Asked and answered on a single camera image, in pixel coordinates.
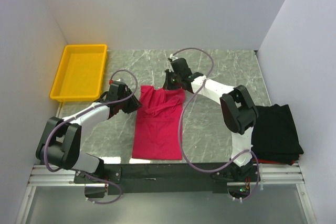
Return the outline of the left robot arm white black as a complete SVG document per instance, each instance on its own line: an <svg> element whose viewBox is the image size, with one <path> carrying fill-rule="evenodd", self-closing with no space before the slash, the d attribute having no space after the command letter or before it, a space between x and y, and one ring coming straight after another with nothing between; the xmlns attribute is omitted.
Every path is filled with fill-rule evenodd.
<svg viewBox="0 0 336 224"><path fill-rule="evenodd" d="M106 177L104 161L80 151L81 137L97 124L122 111L130 114L141 108L141 102L121 81L112 81L104 92L86 109L64 118L48 119L36 149L36 158L57 170L78 170L86 173L91 182L99 183Z"/></svg>

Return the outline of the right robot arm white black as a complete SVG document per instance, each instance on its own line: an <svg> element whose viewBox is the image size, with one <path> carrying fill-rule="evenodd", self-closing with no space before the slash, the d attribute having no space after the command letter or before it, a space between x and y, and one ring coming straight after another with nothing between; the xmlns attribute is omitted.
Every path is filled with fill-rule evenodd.
<svg viewBox="0 0 336 224"><path fill-rule="evenodd" d="M183 89L191 93L186 108L197 95L202 95L216 102L223 114L226 127L232 134L232 153L229 162L208 173L223 174L230 180L243 181L253 171L251 137L258 118L258 110L243 85L228 86L211 80L207 75L192 72L186 59L169 56L171 69L165 71L163 88L168 90Z"/></svg>

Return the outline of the red t shirt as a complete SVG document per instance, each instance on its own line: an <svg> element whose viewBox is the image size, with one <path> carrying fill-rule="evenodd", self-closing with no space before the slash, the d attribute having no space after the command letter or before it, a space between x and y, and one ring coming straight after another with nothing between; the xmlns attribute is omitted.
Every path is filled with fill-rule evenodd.
<svg viewBox="0 0 336 224"><path fill-rule="evenodd" d="M178 144L178 124L185 101L183 89L155 89L141 86L132 158L161 161L182 159Z"/></svg>

